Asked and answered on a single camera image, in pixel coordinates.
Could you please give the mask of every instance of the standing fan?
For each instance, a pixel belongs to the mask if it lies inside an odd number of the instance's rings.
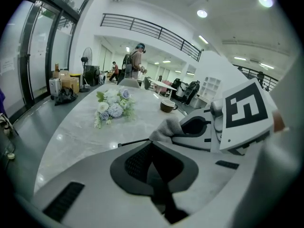
[[[84,74],[83,74],[83,87],[79,90],[80,92],[88,92],[90,91],[89,88],[85,87],[85,82],[86,82],[86,64],[87,65],[92,65],[92,49],[90,47],[87,47],[82,55],[81,62],[82,66],[84,68]]]

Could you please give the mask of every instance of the cardboard box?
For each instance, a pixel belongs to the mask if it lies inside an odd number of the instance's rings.
[[[61,79],[62,87],[71,88],[76,94],[79,92],[79,78],[64,77]]]
[[[70,72],[67,70],[61,70],[60,72],[53,71],[53,78],[70,78]]]
[[[59,78],[59,72],[53,71],[53,78]]]

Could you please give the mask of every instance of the flower bouquet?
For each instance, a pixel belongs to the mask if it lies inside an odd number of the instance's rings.
[[[112,123],[113,118],[124,116],[127,119],[134,117],[132,99],[128,89],[120,88],[119,90],[109,89],[106,92],[97,92],[98,109],[95,113],[95,128],[101,128],[102,123],[107,125]]]

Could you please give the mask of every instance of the balcony railing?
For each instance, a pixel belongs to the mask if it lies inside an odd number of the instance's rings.
[[[105,13],[100,26],[116,27],[136,31],[162,40],[186,53],[196,61],[200,60],[201,51],[172,31],[154,23],[126,15]]]
[[[271,76],[268,76],[266,74],[259,74],[259,71],[253,70],[251,68],[238,66],[238,65],[234,65],[234,66],[238,67],[238,70],[240,70],[246,76],[246,78],[248,79],[257,78],[262,88],[266,91],[269,92],[272,91],[278,82],[277,79],[272,78]]]

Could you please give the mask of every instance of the brown mug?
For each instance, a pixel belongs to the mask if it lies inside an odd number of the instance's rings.
[[[163,112],[171,112],[174,111],[178,108],[178,106],[171,100],[169,99],[162,99],[161,100],[161,110]]]

